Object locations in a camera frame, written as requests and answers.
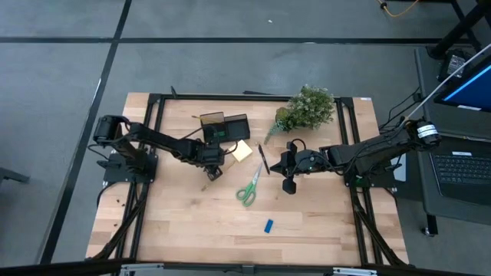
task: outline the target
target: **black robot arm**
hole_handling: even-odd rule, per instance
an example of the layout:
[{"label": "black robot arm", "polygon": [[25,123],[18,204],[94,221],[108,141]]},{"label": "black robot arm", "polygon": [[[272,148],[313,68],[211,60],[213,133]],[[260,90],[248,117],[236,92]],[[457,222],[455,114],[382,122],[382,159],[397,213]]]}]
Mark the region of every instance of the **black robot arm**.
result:
[{"label": "black robot arm", "polygon": [[[125,135],[122,133],[122,124],[128,130]],[[176,139],[141,123],[131,123],[126,117],[110,115],[99,119],[93,139],[97,145],[113,147],[124,157],[132,173],[144,173],[148,167],[147,151],[137,149],[130,143],[141,142],[165,150],[181,162],[204,167],[211,180],[222,175],[218,166],[223,165],[225,152],[218,141],[206,144],[201,140]]]},{"label": "black robot arm", "polygon": [[335,172],[340,176],[346,173],[369,176],[394,157],[410,150],[431,150],[440,141],[441,137],[432,123],[412,120],[383,135],[353,145],[325,146],[319,151],[304,149],[297,152],[297,146],[288,142],[288,151],[282,153],[280,162],[270,170],[286,178],[283,182],[285,192],[295,194],[294,175]]}]

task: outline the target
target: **black marker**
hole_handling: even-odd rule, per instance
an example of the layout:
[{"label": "black marker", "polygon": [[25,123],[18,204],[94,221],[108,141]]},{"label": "black marker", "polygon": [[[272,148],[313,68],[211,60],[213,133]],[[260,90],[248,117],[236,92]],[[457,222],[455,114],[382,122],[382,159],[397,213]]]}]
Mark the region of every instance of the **black marker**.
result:
[{"label": "black marker", "polygon": [[262,161],[264,162],[264,166],[266,167],[266,172],[268,172],[268,174],[269,174],[268,163],[266,162],[266,157],[264,157],[264,153],[262,151],[261,145],[259,145],[258,148],[259,148],[259,153],[261,153],[261,157],[262,157]]}]

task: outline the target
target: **green plant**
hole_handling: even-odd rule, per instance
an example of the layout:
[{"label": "green plant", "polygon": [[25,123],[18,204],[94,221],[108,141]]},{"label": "green plant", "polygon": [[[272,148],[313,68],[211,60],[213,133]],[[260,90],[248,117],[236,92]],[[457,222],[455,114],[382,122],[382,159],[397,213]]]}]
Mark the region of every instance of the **green plant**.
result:
[{"label": "green plant", "polygon": [[318,129],[323,123],[332,121],[334,98],[326,88],[302,87],[300,94],[288,101],[287,107],[276,111],[275,124],[265,138],[265,144],[272,135],[298,127]]}]

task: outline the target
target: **wooden table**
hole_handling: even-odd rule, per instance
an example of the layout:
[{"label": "wooden table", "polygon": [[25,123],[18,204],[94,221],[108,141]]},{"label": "wooden table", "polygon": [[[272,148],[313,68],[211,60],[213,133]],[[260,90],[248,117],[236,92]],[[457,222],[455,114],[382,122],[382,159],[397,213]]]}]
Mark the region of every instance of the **wooden table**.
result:
[{"label": "wooden table", "polygon": [[[143,122],[149,94],[130,93],[123,115]],[[223,176],[209,182],[202,169],[181,163],[169,153],[160,157],[155,182],[150,187],[138,248],[141,261],[264,265],[360,265],[353,212],[348,189],[332,172],[296,176],[297,193],[282,191],[278,173],[263,169],[257,198],[248,208],[236,199],[236,191],[246,186],[262,162],[257,143],[272,125],[275,111],[285,102],[166,100],[160,131],[184,136],[199,127],[192,115],[223,111],[226,116],[247,113],[251,139],[246,142],[253,154],[238,163],[226,157]],[[361,140],[378,135],[374,108],[368,98],[354,98]],[[194,138],[202,136],[196,133]],[[348,131],[351,143],[351,131]],[[263,146],[269,165],[279,161],[287,141],[303,139],[309,149],[341,144],[339,122],[322,125],[320,130],[293,130],[273,136]],[[101,197],[87,256],[97,254],[121,223],[128,183],[109,188]],[[383,189],[372,189],[371,198],[377,228],[397,256],[407,261],[397,208]],[[268,219],[274,224],[264,232]],[[124,256],[129,255],[133,237],[128,232]],[[365,229],[368,255],[373,261],[370,235]]]}]

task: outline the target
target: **green scissors handle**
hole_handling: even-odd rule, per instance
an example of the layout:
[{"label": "green scissors handle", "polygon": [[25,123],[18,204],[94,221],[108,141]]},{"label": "green scissors handle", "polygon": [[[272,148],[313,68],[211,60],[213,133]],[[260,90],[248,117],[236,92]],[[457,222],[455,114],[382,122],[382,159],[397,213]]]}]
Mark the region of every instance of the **green scissors handle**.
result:
[{"label": "green scissors handle", "polygon": [[249,207],[255,199],[255,184],[252,181],[244,189],[240,189],[236,193],[238,200],[242,201],[244,207]]}]

